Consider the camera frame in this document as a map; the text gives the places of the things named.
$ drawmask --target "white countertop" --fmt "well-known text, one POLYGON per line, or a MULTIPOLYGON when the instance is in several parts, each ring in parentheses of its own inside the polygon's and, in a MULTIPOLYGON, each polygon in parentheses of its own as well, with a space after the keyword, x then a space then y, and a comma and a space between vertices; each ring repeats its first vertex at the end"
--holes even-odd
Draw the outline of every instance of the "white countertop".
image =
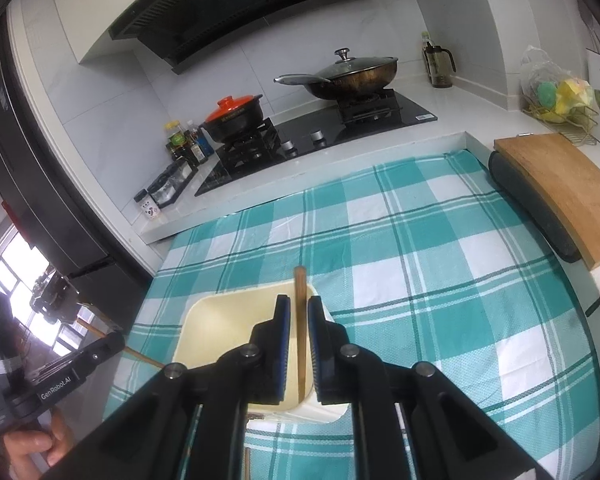
MULTIPOLYGON (((394 83, 393 88, 438 120, 364 137, 303 155, 195 196, 218 157, 213 155, 178 201, 153 221, 139 216, 133 228, 149 244, 196 225, 275 200, 324 182, 410 156, 469 149, 485 166, 494 139, 543 133, 547 128, 520 111, 506 111, 460 88, 435 89, 428 82, 394 83)), ((600 167, 600 144, 580 148, 600 167)), ((600 267, 591 273, 600 290, 600 267)))

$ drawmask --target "gas stove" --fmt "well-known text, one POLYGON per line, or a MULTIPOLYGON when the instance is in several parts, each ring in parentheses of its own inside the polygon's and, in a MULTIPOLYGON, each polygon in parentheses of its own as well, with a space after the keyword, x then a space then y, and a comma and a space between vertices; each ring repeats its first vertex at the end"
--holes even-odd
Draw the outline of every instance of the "gas stove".
POLYGON ((329 146, 437 120, 434 114, 391 88, 340 101, 277 126, 266 119, 249 135, 218 148, 220 162, 196 196, 329 146))

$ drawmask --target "red pot lid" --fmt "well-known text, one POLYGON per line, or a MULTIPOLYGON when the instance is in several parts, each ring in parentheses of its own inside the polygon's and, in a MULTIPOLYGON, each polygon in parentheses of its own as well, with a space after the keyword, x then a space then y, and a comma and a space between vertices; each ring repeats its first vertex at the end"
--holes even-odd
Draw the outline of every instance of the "red pot lid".
POLYGON ((255 99, 252 95, 245 95, 243 97, 238 97, 234 99, 231 95, 225 97, 224 99, 220 99, 218 101, 218 108, 216 108, 211 115, 206 118, 206 122, 209 123, 214 119, 222 117, 223 115, 227 115, 229 112, 234 111, 236 108, 240 108, 244 106, 249 101, 253 101, 255 99))

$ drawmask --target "teal plaid tablecloth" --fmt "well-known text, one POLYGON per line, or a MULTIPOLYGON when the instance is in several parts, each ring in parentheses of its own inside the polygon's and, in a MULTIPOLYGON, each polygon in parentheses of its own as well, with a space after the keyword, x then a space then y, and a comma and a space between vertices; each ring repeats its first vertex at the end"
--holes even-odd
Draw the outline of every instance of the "teal plaid tablecloth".
MULTIPOLYGON (((179 234, 128 344, 169 362, 187 309, 303 264, 350 339, 427 360, 558 478, 600 448, 600 372, 582 311, 529 218, 468 152, 402 160, 179 234)), ((107 413, 155 369, 123 358, 107 413)), ((354 477, 350 413, 250 422, 253 479, 354 477)))

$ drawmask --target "finger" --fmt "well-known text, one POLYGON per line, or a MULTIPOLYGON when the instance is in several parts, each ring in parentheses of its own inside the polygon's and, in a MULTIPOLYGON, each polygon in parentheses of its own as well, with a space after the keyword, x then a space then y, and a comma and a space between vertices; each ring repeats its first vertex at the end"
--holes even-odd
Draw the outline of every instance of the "finger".
POLYGON ((53 408, 51 412, 51 433, 58 440, 64 440, 67 438, 67 433, 70 433, 66 422, 64 421, 64 415, 57 408, 53 408))
POLYGON ((46 456, 46 463, 55 466, 73 447, 73 439, 57 440, 46 456))
POLYGON ((4 447, 12 460, 46 451, 51 445, 51 437, 41 431, 12 431, 4 436, 4 447))
POLYGON ((12 458, 11 466, 18 480, 39 480, 42 476, 29 455, 12 458))

